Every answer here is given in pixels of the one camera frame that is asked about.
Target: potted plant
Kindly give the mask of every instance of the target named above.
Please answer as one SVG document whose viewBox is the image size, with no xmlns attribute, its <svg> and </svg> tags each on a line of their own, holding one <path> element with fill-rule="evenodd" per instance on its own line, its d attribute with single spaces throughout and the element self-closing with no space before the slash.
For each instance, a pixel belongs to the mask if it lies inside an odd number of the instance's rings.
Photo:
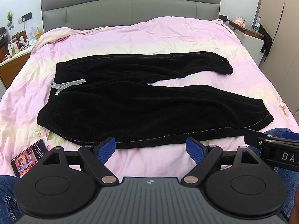
<svg viewBox="0 0 299 224">
<path fill-rule="evenodd" d="M 9 28 L 9 30 L 11 30 L 11 22 L 10 21 L 7 22 L 7 27 Z"/>
<path fill-rule="evenodd" d="M 7 20 L 10 22 L 10 26 L 11 28 L 9 29 L 12 29 L 14 27 L 14 24 L 13 24 L 13 13 L 11 11 L 8 11 L 7 13 Z"/>
</svg>

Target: bed sheet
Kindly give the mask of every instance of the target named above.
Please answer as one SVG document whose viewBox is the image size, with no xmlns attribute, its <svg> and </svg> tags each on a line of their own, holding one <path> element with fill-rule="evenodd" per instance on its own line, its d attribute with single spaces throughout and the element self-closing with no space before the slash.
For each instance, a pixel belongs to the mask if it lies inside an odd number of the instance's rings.
<svg viewBox="0 0 299 224">
<path fill-rule="evenodd" d="M 162 17 L 132 26 L 102 27 L 89 31 L 59 28 L 42 35 L 33 52 L 7 89 L 0 102 L 0 174 L 14 175 L 10 160 L 43 139 L 47 148 L 63 146 L 77 150 L 78 145 L 37 125 L 39 110 L 46 104 L 56 63 L 101 54 L 163 54 L 210 51 L 228 59 L 232 75 L 202 71 L 185 78 L 163 80 L 155 86 L 182 87 L 207 84 L 221 90 L 261 98 L 274 121 L 261 130 L 277 127 L 299 132 L 294 117 L 234 33 L 221 20 Z M 173 177 L 181 179 L 195 162 L 185 144 L 116 150 L 105 164 L 121 181 L 124 176 Z M 203 142 L 224 150 L 245 145 L 243 137 Z"/>
</svg>

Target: black cloth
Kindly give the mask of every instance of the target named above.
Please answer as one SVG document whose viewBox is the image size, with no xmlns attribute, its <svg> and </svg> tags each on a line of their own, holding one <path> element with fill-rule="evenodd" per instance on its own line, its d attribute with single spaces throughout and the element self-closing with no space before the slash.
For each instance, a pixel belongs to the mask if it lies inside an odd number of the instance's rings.
<svg viewBox="0 0 299 224">
<path fill-rule="evenodd" d="M 262 53 L 265 52 L 265 56 L 268 56 L 272 46 L 272 38 L 261 24 L 259 28 L 259 33 L 264 36 L 264 40 L 265 40 L 263 47 L 261 48 L 261 52 Z"/>
<path fill-rule="evenodd" d="M 117 149 L 127 149 L 184 143 L 187 137 L 241 136 L 273 121 L 261 99 L 207 85 L 148 85 L 204 70 L 233 73 L 227 59 L 211 52 L 97 55 L 57 63 L 55 83 L 86 82 L 58 95 L 52 88 L 37 123 L 78 145 L 113 136 Z"/>
</svg>

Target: headboard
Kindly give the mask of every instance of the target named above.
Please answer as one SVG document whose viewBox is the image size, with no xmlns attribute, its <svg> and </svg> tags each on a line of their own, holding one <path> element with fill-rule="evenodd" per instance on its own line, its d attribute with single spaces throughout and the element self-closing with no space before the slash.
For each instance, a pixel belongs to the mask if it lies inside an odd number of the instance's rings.
<svg viewBox="0 0 299 224">
<path fill-rule="evenodd" d="M 132 25 L 163 16 L 214 20 L 220 0 L 41 0 L 44 32 Z"/>
</svg>

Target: jeans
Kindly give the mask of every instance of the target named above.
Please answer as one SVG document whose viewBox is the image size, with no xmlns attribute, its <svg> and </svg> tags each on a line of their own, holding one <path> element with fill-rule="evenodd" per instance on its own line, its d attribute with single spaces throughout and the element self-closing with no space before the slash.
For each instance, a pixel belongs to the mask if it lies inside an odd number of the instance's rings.
<svg viewBox="0 0 299 224">
<path fill-rule="evenodd" d="M 291 132 L 291 130 L 289 130 L 287 128 L 276 128 L 276 129 L 269 130 L 266 133 L 270 134 L 270 135 L 273 135 L 273 136 L 277 136 L 277 137 L 282 138 L 282 134 L 285 131 Z M 257 154 L 258 156 L 260 156 L 260 151 L 261 150 L 259 150 L 257 148 L 254 148 L 254 147 L 251 147 L 251 146 L 249 146 L 249 148 L 255 154 Z M 282 206 L 281 209 L 283 210 L 283 212 L 288 217 L 290 217 L 291 209 L 294 206 L 295 192 L 296 192 L 297 186 L 299 184 L 299 173 L 291 171 L 291 170 L 286 170 L 286 169 L 283 169 L 283 168 L 280 168 L 280 167 L 272 167 L 272 169 L 274 170 L 274 172 L 277 173 L 277 175 L 284 181 L 284 183 L 287 186 L 288 194 L 287 194 L 286 200 L 285 200 L 285 202 L 284 202 L 284 204 L 283 204 L 283 206 Z"/>
<path fill-rule="evenodd" d="M 273 136 L 282 137 L 282 134 L 285 131 L 290 132 L 290 130 L 286 128 L 276 128 L 267 131 L 267 133 Z M 249 148 L 257 155 L 260 155 L 259 149 L 254 147 Z M 294 206 L 295 191 L 299 184 L 299 173 L 279 167 L 272 167 L 272 169 L 283 179 L 287 186 L 288 195 L 282 206 L 282 210 L 289 217 L 291 209 Z M 18 179 L 19 178 L 12 176 L 0 176 L 0 224 L 12 224 L 21 216 L 13 195 L 13 187 Z"/>
<path fill-rule="evenodd" d="M 13 195 L 18 180 L 13 176 L 0 176 L 0 224 L 11 224 L 21 216 Z"/>
</svg>

